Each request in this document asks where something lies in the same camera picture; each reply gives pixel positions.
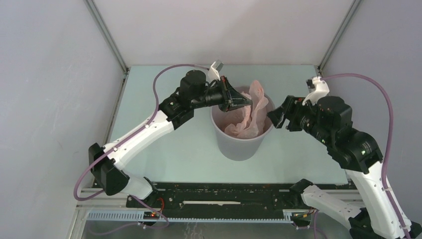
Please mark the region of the grey plastic trash bin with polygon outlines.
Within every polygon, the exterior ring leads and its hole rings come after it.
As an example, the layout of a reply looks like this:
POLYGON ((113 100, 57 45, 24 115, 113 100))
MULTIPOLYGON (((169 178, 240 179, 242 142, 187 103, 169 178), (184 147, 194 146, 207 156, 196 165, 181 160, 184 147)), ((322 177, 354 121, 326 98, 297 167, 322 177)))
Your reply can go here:
POLYGON ((274 109, 274 104, 256 82, 236 90, 251 99, 252 105, 229 112, 212 107, 211 122, 220 152, 228 159, 244 161, 257 152, 264 137, 273 128, 267 113, 274 109))

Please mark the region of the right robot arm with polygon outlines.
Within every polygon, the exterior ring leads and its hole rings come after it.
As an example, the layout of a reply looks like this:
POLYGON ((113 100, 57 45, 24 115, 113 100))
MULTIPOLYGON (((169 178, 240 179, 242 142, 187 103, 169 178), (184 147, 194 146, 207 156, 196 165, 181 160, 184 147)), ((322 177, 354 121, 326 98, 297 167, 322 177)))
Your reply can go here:
POLYGON ((349 230, 354 239, 417 238, 422 227, 391 205, 382 184, 383 155, 376 140, 352 126, 352 108, 336 96, 326 96, 311 105, 305 98, 288 96, 267 114, 275 128, 284 121, 289 131, 304 131, 321 142, 328 155, 345 170, 355 184, 363 207, 337 199, 307 179, 290 188, 295 208, 315 208, 349 230))

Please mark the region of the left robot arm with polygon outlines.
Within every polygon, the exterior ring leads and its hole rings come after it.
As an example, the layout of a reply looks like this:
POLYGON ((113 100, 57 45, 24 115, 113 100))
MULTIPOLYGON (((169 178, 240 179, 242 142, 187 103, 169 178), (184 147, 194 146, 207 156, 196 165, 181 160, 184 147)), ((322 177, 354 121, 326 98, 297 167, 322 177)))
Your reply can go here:
POLYGON ((90 172, 106 195, 127 193, 143 206, 152 207, 157 202, 153 184, 146 177, 130 177, 124 171, 126 165, 151 143, 192 119, 196 109, 217 106, 229 112, 251 104, 252 100, 238 92, 225 76, 215 73, 208 82, 203 71, 191 70, 143 123, 114 142, 89 147, 90 172))

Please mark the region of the pink plastic trash bag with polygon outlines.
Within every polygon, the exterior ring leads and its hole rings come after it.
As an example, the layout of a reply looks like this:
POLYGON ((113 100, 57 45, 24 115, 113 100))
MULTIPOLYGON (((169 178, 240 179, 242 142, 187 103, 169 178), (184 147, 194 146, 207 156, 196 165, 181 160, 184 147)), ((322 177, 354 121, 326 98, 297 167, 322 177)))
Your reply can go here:
POLYGON ((251 139, 264 132, 269 99, 257 80, 251 83, 248 93, 242 94, 252 100, 252 105, 228 112, 224 118, 223 132, 235 138, 251 139))

